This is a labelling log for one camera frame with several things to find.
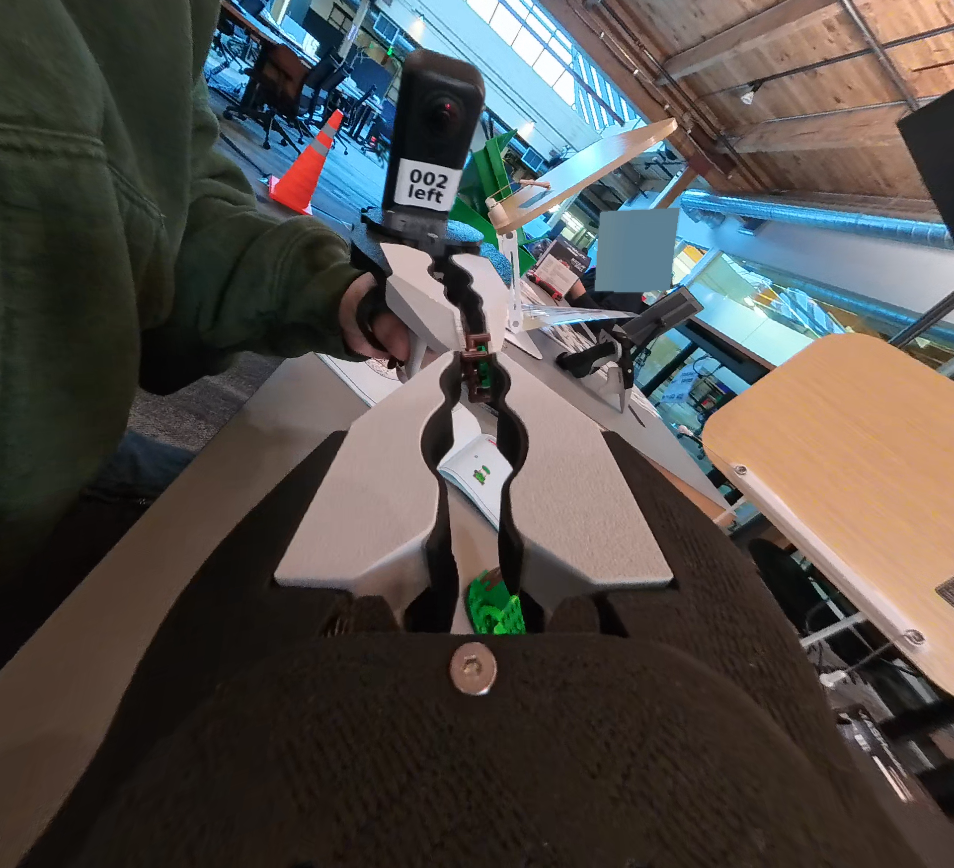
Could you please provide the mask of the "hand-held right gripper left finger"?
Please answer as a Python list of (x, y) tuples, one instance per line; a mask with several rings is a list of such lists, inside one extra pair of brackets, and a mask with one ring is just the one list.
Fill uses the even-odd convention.
[(411, 631), (450, 631), (457, 607), (447, 484), (457, 355), (354, 421), (275, 571), (283, 587), (379, 596)]

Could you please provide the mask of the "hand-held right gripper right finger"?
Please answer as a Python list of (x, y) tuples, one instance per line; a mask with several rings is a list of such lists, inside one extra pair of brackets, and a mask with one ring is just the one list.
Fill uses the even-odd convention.
[(502, 484), (499, 569), (527, 626), (566, 600), (662, 589), (673, 571), (600, 426), (505, 354), (493, 356)]

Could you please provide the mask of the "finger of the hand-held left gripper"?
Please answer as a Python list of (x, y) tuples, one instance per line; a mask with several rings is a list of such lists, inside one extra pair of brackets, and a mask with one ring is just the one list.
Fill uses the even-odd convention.
[(447, 285), (459, 290), (464, 282), (462, 256), (435, 257), (402, 244), (383, 244), (390, 274), (388, 308), (408, 329), (409, 353), (399, 371), (406, 381), (423, 369), (427, 349), (437, 355), (465, 349), (462, 312), (447, 297)]
[(491, 261), (482, 254), (450, 258), (450, 303), (459, 312), (464, 333), (484, 335), (491, 354), (503, 350), (510, 292)]

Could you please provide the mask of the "green and brown lego assembly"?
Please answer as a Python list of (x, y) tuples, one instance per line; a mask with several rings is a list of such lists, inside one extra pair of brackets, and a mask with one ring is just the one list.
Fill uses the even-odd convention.
[(464, 349), (459, 353), (463, 383), (472, 403), (493, 402), (494, 353), (489, 333), (466, 334)]

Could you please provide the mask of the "green lego plate build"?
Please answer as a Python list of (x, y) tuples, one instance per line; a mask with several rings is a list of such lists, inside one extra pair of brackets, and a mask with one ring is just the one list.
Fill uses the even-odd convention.
[(499, 567), (483, 571), (469, 585), (465, 608), (480, 635), (523, 635), (527, 632), (520, 598), (509, 593)]

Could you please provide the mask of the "person's left forearm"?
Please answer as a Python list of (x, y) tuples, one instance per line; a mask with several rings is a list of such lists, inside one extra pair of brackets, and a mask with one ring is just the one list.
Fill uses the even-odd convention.
[(171, 311), (142, 332), (139, 385), (168, 395), (247, 351), (369, 357), (361, 330), (342, 315), (360, 277), (344, 240), (316, 219), (279, 220), (203, 197), (180, 243)]

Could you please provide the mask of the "lego instruction booklet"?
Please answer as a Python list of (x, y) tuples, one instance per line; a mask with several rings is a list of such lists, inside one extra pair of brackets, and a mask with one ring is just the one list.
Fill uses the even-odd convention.
[[(370, 407), (392, 394), (406, 376), (377, 360), (345, 361), (326, 354), (318, 358)], [(511, 466), (497, 447), (494, 435), (485, 434), (464, 403), (452, 412), (453, 444), (438, 465), (438, 471), (489, 521), (499, 528), (502, 489)]]

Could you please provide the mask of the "person's left hand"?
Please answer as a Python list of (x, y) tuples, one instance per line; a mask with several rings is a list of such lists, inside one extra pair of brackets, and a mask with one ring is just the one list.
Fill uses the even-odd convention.
[(385, 289), (363, 273), (345, 290), (339, 306), (341, 335), (357, 356), (405, 364), (410, 353), (406, 325), (388, 307)]

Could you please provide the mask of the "black red printed box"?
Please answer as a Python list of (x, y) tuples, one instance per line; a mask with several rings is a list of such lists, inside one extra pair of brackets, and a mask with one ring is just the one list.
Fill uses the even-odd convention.
[(562, 235), (547, 239), (545, 245), (546, 248), (526, 273), (526, 278), (553, 299), (565, 299), (590, 269), (590, 255)]

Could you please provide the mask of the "green plastic bin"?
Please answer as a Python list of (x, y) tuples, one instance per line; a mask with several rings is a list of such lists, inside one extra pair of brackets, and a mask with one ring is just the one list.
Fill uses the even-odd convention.
[(462, 222), (481, 234), (481, 254), (491, 260), (506, 283), (510, 282), (511, 273), (501, 264), (503, 256), (490, 210), (513, 194), (503, 153), (516, 135), (517, 131), (511, 130), (488, 138), (482, 148), (471, 152), (449, 214), (451, 220)]

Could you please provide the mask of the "spare black gripper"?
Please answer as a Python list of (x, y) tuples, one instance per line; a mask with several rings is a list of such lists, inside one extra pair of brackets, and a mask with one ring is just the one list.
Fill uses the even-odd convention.
[(608, 367), (606, 386), (620, 413), (625, 413), (635, 385), (636, 358), (650, 341), (650, 338), (633, 339), (621, 326), (611, 324), (601, 328), (592, 347), (572, 353), (562, 352), (557, 355), (555, 364), (579, 380)]

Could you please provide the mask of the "orange traffic cone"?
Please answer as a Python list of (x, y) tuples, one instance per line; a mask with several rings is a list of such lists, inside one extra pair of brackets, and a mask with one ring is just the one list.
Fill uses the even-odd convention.
[(308, 217), (313, 215), (312, 198), (342, 121), (342, 111), (332, 112), (289, 170), (280, 178), (273, 175), (269, 177), (268, 195), (271, 201), (294, 213)]

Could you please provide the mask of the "small grey monitor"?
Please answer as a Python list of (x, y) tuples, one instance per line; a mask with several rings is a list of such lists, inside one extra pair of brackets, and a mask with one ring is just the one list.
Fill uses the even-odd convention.
[(645, 311), (628, 319), (622, 330), (634, 343), (649, 342), (703, 310), (704, 306), (690, 289), (679, 285), (660, 296)]

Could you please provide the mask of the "wooden book stand with sticker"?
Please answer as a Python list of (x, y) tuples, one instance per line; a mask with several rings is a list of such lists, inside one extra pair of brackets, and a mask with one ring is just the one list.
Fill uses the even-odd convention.
[(936, 687), (953, 692), (953, 383), (819, 338), (719, 409), (713, 465)]

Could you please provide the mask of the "black cardboard box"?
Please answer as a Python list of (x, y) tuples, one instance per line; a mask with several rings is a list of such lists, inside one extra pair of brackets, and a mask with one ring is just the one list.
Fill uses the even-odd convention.
[(928, 705), (877, 720), (860, 703), (835, 710), (848, 743), (876, 765), (905, 803), (931, 801), (953, 816), (953, 700), (944, 696)]

